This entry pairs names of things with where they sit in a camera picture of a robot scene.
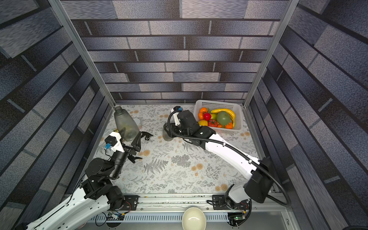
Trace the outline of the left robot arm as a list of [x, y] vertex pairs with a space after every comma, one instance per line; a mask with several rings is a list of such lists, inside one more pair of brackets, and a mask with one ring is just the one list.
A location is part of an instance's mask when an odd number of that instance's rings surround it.
[[121, 141], [118, 132], [112, 132], [106, 139], [106, 149], [113, 150], [108, 159], [95, 158], [85, 170], [86, 180], [73, 193], [44, 216], [29, 224], [22, 223], [18, 230], [75, 230], [92, 217], [111, 211], [116, 218], [120, 218], [130, 211], [136, 210], [138, 196], [124, 197], [120, 188], [112, 184], [122, 172], [126, 160], [134, 163], [139, 157], [136, 155], [141, 149], [139, 132], [130, 145]]

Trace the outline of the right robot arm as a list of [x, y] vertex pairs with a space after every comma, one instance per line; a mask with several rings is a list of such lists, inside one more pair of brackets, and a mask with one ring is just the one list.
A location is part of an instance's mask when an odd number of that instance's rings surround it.
[[244, 200], [264, 203], [271, 198], [269, 191], [276, 180], [269, 171], [269, 159], [260, 160], [242, 152], [226, 142], [214, 129], [200, 126], [190, 111], [183, 111], [179, 106], [172, 109], [166, 127], [169, 136], [182, 138], [221, 157], [244, 176], [244, 183], [231, 185], [224, 195], [230, 209]]

